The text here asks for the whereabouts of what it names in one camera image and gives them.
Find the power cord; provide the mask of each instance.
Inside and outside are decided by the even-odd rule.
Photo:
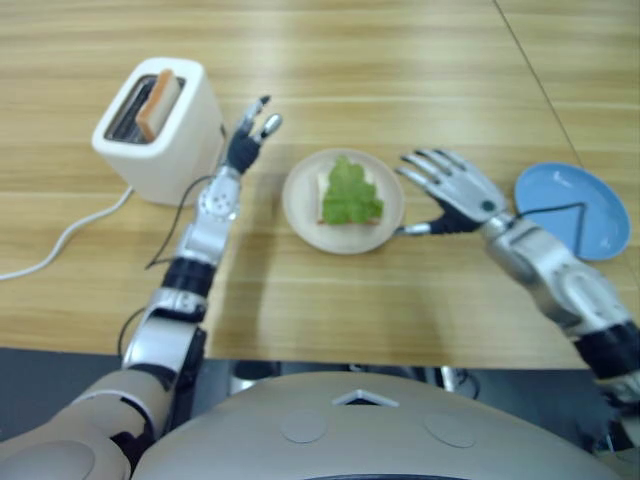
[[[127,320],[122,324],[122,327],[120,327],[120,333],[118,334],[118,343],[117,343],[118,358],[120,360],[122,360],[122,340],[124,340],[124,334],[127,332],[127,329],[129,328],[129,325],[131,325],[131,322],[133,322],[133,320],[138,315],[144,312],[145,308],[146,307],[142,307],[136,310],[135,312],[133,312],[131,316],[127,318]]]
[[[175,215],[175,217],[173,217],[173,223],[171,224],[171,228],[169,229],[169,232],[167,233],[167,236],[165,237],[164,241],[162,242],[162,245],[160,245],[160,248],[158,249],[156,254],[153,256],[153,258],[147,264],[147,266],[144,267],[145,270],[149,270],[151,267],[153,267],[155,265],[158,265],[160,263],[167,263],[167,262],[170,262],[171,260],[173,260],[172,258],[164,258],[164,259],[159,259],[159,258],[160,258],[160,255],[162,255],[162,252],[164,251],[164,249],[169,244],[169,241],[171,240],[171,237],[173,236],[173,232],[175,231],[176,226],[178,225],[178,220],[180,219],[180,214],[182,213],[182,209],[184,208],[184,202],[187,200],[187,196],[189,195],[189,193],[191,193],[191,190],[193,190],[193,187],[195,187],[196,185],[198,185],[201,182],[204,182],[205,180],[209,180],[211,177],[212,177],[212,175],[205,175],[204,177],[200,177],[200,178],[196,179],[184,191],[184,194],[182,195],[182,199],[180,200],[180,204],[178,205],[178,210],[176,211],[176,215]]]
[[[98,220],[99,218],[103,218],[103,217],[106,217],[107,215],[111,215],[113,212],[118,210],[122,205],[124,205],[124,203],[127,201],[127,199],[131,196],[132,193],[133,193],[133,187],[130,186],[125,190],[125,192],[122,194],[120,199],[111,207],[101,210],[99,212],[96,212],[92,215],[89,215],[88,217],[81,218],[77,222],[72,223],[71,225],[69,225],[69,227],[67,227],[67,229],[64,232],[62,232],[62,235],[60,235],[60,237],[58,238],[58,241],[56,242],[55,246],[53,247],[49,255],[47,255],[47,257],[44,260],[42,260],[40,263],[37,263],[36,265],[33,265],[29,268],[25,268],[23,270],[1,274],[0,281],[23,277],[25,275],[29,275],[31,273],[37,272],[38,270],[42,270],[58,256],[58,254],[64,247],[65,243],[71,236],[71,234],[73,234],[76,230],[84,227],[85,225]]]
[[[471,398],[473,400],[477,400],[480,396],[480,382],[476,378],[475,375],[469,373],[469,370],[466,368],[462,368],[458,370],[458,386],[463,385],[465,382],[469,381],[473,385],[473,395]]]
[[[587,213],[587,204],[585,202],[568,203],[566,205],[559,205],[557,207],[534,208],[534,209],[526,210],[524,212],[517,214],[516,218],[522,218],[527,215],[533,215],[534,213],[558,212],[560,210],[569,210],[571,208],[580,208],[580,214],[578,216],[578,225],[576,230],[576,239],[573,247],[574,255],[579,256],[580,251],[582,250],[582,233],[584,231],[584,219]]]

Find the lettuce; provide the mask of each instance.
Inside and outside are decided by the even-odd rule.
[[[367,223],[382,216],[384,202],[376,186],[364,179],[362,165],[340,155],[329,173],[329,188],[322,201],[322,219],[330,225]]]

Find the bread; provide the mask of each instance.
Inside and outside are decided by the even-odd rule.
[[[179,95],[180,84],[173,71],[161,71],[149,98],[136,115],[136,124],[147,142],[153,142],[160,134]]]
[[[320,173],[318,173],[316,178],[317,188],[318,188],[318,197],[317,197],[318,205],[316,207],[316,216],[317,216],[318,223],[325,223],[322,217],[322,201],[324,200],[324,196],[327,193],[327,190],[329,189],[330,173],[331,173],[331,170],[323,170]],[[372,185],[376,184],[373,174],[366,168],[364,168],[364,180],[365,182],[370,183]],[[378,223],[380,223],[379,218],[372,218],[367,222],[367,224],[369,225],[377,225]]]

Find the gray floor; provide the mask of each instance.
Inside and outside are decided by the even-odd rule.
[[[0,349],[0,441],[45,422],[98,377],[118,366],[115,356]],[[345,368],[281,364],[282,374]],[[194,415],[226,398],[230,369],[229,361],[204,362],[198,377]],[[411,374],[408,368],[399,367],[368,367],[368,370]],[[470,373],[480,386],[479,401],[583,448],[603,436],[613,414],[595,388],[591,374],[585,371],[470,370]],[[465,382],[457,394],[471,396],[473,390],[472,383]]]

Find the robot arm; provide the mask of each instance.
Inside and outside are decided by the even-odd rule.
[[[98,380],[45,425],[5,442],[0,478],[126,480],[163,435],[176,390],[193,382],[202,359],[206,334],[198,324],[236,217],[241,175],[282,121],[272,115],[251,136],[254,117],[268,100],[247,110],[223,164],[200,194],[196,218],[151,297],[122,369]]]
[[[487,253],[533,296],[593,370],[614,404],[640,401],[640,332],[611,283],[578,260],[549,232],[513,216],[498,188],[460,155],[417,150],[396,171],[431,195],[444,210],[432,222],[401,227],[419,235],[473,232]]]

